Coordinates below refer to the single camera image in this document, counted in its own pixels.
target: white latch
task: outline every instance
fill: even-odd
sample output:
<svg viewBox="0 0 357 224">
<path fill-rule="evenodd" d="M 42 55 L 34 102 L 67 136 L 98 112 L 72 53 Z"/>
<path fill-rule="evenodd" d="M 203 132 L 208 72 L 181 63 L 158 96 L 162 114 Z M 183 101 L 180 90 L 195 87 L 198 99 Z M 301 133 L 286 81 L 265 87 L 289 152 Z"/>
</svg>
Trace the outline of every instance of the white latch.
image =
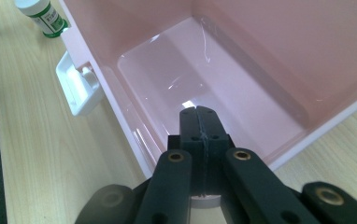
<svg viewBox="0 0 357 224">
<path fill-rule="evenodd" d="M 58 63 L 56 74 L 74 116 L 89 114 L 103 99 L 103 90 L 92 68 L 78 71 L 68 52 Z"/>
</svg>

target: light wood tabletop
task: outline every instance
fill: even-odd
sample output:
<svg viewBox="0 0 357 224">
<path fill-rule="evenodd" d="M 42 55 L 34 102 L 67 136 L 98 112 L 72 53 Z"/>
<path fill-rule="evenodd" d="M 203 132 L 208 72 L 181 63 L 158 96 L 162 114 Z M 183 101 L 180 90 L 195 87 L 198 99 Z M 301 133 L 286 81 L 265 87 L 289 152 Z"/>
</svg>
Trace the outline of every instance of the light wood tabletop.
<svg viewBox="0 0 357 224">
<path fill-rule="evenodd" d="M 57 0 L 52 5 L 64 16 Z M 108 184 L 145 177 L 107 99 L 73 117 L 55 74 L 65 52 L 14 6 L 0 1 L 0 145 L 9 223 L 74 223 Z M 357 112 L 277 169 L 300 190 L 326 181 L 357 199 Z M 224 223 L 220 208 L 192 210 L 192 223 Z"/>
</svg>

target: pill bottle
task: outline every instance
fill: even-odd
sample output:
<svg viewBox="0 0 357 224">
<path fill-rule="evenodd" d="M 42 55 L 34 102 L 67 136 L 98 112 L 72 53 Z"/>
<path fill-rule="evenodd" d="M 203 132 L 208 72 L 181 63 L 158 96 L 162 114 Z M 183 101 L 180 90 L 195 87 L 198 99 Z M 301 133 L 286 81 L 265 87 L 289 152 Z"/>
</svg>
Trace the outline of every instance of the pill bottle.
<svg viewBox="0 0 357 224">
<path fill-rule="evenodd" d="M 67 21 L 57 13 L 50 0 L 15 0 L 15 5 L 42 29 L 46 37 L 57 37 L 67 27 Z"/>
</svg>

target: white bottle cap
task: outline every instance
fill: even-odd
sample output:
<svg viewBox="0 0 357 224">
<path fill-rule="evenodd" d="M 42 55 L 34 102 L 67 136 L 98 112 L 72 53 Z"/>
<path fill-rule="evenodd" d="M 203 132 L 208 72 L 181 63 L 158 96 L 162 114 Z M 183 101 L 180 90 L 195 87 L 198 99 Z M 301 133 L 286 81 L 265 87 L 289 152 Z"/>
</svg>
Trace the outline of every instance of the white bottle cap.
<svg viewBox="0 0 357 224">
<path fill-rule="evenodd" d="M 34 16 L 44 10 L 50 0 L 15 0 L 16 7 L 26 16 Z"/>
</svg>

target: pink box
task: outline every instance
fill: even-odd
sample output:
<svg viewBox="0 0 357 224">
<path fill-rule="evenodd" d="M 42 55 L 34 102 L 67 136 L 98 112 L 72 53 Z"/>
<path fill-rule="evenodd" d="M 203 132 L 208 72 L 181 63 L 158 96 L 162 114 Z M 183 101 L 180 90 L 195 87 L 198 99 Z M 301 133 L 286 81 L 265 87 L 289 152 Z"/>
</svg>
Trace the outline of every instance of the pink box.
<svg viewBox="0 0 357 224">
<path fill-rule="evenodd" d="M 214 109 L 276 169 L 357 109 L 357 2 L 61 0 L 146 176 L 179 111 Z"/>
</svg>

